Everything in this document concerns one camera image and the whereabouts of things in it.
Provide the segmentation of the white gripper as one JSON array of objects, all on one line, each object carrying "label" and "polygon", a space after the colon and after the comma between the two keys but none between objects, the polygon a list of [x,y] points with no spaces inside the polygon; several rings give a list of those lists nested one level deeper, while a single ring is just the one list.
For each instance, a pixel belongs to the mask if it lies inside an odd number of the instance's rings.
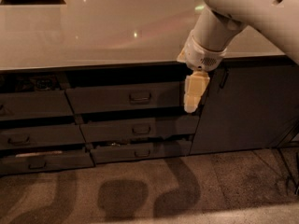
[{"label": "white gripper", "polygon": [[193,31],[189,33],[183,49],[177,56],[179,63],[185,63],[194,71],[185,79],[184,110],[187,113],[192,113],[197,109],[209,83],[207,72],[215,70],[225,54],[226,50],[213,51],[204,48],[195,40]]}]

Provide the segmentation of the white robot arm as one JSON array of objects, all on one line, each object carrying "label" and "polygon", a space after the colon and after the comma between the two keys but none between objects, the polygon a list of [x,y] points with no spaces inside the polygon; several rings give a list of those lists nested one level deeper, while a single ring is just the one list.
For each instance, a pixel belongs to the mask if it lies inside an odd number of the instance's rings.
[{"label": "white robot arm", "polygon": [[204,0],[197,23],[178,56],[192,70],[184,88],[184,109],[197,109],[230,42],[247,26],[254,28],[299,63],[299,0]]}]

